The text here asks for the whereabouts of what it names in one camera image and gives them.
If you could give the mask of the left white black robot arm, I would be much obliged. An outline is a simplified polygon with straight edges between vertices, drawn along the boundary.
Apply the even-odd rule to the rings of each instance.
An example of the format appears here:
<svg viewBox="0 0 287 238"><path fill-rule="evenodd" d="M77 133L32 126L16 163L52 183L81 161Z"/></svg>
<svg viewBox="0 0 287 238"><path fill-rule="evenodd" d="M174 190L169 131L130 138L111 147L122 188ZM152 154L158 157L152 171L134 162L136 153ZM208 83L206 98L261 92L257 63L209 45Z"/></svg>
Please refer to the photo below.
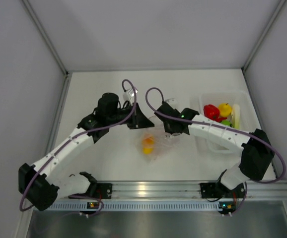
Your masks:
<svg viewBox="0 0 287 238"><path fill-rule="evenodd" d="M128 96L121 108L116 94L104 93L94 111L77 124L68 138L32 165L23 164L18 170L18 190L22 198L39 211L46 210L57 199L73 194L92 198L97 192L97 181L90 173L79 172L66 178L61 174L74 158L98 142L110 128L124 124L129 129L154 127L134 102L134 94Z"/></svg>

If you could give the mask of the pale green toy celery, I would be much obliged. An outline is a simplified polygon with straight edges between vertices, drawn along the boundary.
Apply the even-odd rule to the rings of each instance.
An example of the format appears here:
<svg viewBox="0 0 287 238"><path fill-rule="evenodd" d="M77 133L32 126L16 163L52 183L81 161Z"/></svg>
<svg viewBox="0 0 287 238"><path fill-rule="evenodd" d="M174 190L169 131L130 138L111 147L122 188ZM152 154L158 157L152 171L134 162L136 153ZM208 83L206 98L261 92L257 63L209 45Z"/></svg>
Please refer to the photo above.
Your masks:
<svg viewBox="0 0 287 238"><path fill-rule="evenodd" d="M240 106L234 104L231 113L232 124L235 129L240 129Z"/></svg>

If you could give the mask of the clear polka dot zip bag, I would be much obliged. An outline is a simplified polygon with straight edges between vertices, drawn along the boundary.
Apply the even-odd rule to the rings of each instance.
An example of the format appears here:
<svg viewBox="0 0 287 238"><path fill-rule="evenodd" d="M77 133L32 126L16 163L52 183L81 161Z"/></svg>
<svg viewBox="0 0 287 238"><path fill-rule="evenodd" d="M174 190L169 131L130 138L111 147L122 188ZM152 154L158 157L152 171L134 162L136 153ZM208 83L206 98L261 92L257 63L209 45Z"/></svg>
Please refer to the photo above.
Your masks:
<svg viewBox="0 0 287 238"><path fill-rule="evenodd" d="M151 116L149 119L155 126L152 128L145 128L139 133L135 139L135 147L139 154L143 156L144 160L151 163L174 149L180 141L181 134L169 134L165 132L163 123L156 116ZM148 136L154 137L155 144L153 146L154 151L151 154L146 155L142 150L142 140Z"/></svg>

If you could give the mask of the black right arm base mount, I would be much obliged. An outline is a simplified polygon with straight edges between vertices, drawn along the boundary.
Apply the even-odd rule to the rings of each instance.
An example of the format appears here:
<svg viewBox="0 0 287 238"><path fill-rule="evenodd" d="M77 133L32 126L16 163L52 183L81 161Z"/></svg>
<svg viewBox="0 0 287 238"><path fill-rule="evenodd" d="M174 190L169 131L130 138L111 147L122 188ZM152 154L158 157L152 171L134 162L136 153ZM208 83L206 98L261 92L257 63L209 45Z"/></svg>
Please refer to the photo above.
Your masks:
<svg viewBox="0 0 287 238"><path fill-rule="evenodd" d="M218 201L222 198L232 198L234 189L229 189L221 183L222 176L226 170L221 173L219 178L215 182L203 182L200 183L201 198L214 199Z"/></svg>

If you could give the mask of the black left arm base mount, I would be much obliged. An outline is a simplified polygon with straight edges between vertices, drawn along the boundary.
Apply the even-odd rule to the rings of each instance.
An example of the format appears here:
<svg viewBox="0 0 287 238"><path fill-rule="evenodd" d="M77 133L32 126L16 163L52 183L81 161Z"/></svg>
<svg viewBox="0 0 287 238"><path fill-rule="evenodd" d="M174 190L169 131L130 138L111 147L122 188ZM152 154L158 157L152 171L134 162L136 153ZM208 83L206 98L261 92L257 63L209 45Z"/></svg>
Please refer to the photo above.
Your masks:
<svg viewBox="0 0 287 238"><path fill-rule="evenodd" d="M92 183L86 192L76 193L69 196L69 199L77 199L77 197L96 198L96 199L111 199L112 184L111 183Z"/></svg>

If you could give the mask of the yellow toy pear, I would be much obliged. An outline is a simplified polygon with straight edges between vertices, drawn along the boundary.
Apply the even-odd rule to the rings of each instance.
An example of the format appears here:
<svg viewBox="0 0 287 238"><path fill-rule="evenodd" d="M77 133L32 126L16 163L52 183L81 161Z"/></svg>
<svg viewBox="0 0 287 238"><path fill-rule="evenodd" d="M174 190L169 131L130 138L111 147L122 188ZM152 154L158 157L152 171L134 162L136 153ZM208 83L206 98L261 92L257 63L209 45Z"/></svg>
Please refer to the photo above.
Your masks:
<svg viewBox="0 0 287 238"><path fill-rule="evenodd" d="M221 117L227 118L232 112L232 107L229 103L222 103L218 106L218 110Z"/></svg>

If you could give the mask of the green toy pepper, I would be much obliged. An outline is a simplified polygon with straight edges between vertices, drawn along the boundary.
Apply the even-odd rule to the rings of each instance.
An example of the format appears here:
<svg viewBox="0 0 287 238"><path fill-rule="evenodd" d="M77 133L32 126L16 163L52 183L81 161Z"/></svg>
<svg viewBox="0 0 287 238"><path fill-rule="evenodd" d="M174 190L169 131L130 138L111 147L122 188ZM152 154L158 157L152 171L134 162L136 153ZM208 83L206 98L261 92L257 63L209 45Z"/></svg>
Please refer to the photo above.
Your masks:
<svg viewBox="0 0 287 238"><path fill-rule="evenodd" d="M228 120L222 120L220 123L225 126L233 127L233 124Z"/></svg>

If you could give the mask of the red toy chili pepper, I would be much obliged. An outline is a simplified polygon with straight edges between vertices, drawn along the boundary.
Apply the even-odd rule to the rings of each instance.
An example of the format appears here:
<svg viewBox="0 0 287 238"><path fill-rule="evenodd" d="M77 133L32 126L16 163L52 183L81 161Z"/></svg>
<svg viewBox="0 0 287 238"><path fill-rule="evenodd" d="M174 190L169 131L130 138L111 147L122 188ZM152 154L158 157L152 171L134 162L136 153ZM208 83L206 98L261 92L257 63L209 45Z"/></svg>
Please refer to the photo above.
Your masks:
<svg viewBox="0 0 287 238"><path fill-rule="evenodd" d="M226 119L227 118L225 117L219 117L219 118L216 118L215 121L221 123L223 120L226 120Z"/></svg>

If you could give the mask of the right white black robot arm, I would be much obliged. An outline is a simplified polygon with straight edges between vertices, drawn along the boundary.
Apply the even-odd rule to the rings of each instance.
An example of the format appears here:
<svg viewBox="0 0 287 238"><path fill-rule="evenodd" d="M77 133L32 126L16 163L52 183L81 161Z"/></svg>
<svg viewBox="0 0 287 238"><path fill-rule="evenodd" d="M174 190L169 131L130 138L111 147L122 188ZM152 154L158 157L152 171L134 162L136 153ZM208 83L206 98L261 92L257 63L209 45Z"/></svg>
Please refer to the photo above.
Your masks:
<svg viewBox="0 0 287 238"><path fill-rule="evenodd" d="M240 161L224 170L215 182L219 197L229 196L248 180L261 181L275 156L266 133L260 129L246 132L226 127L190 108L179 112L167 102L161 104L155 115L167 133L200 137L240 157Z"/></svg>

